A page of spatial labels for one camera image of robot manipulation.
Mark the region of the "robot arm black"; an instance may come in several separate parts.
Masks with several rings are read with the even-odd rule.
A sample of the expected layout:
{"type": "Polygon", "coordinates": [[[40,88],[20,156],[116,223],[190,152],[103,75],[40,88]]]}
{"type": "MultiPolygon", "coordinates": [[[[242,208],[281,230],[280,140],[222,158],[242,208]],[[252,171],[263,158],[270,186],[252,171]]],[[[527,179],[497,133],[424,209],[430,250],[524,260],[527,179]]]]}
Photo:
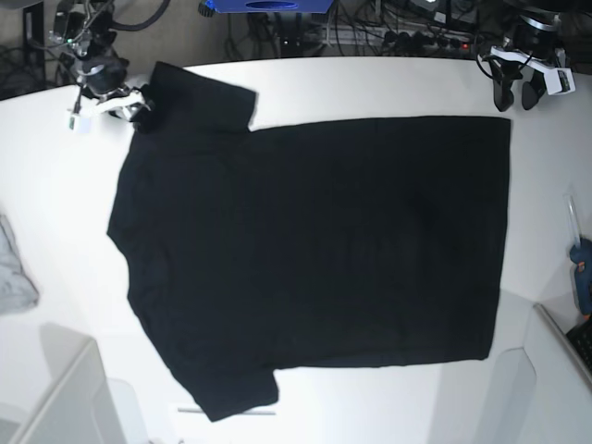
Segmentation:
{"type": "Polygon", "coordinates": [[[474,34],[474,56],[479,70],[492,82],[493,103],[500,112],[514,104],[513,84],[522,83],[521,103],[533,109],[545,95],[576,91],[571,43],[562,21],[571,15],[591,16],[589,1],[505,1],[496,14],[498,38],[474,34]]]}
{"type": "Polygon", "coordinates": [[[67,110],[68,128],[74,132],[87,131],[102,114],[146,131],[154,111],[147,83],[129,79],[130,62],[114,48],[114,10],[111,1],[61,1],[56,7],[50,41],[69,58],[66,67],[78,87],[67,110]]]}

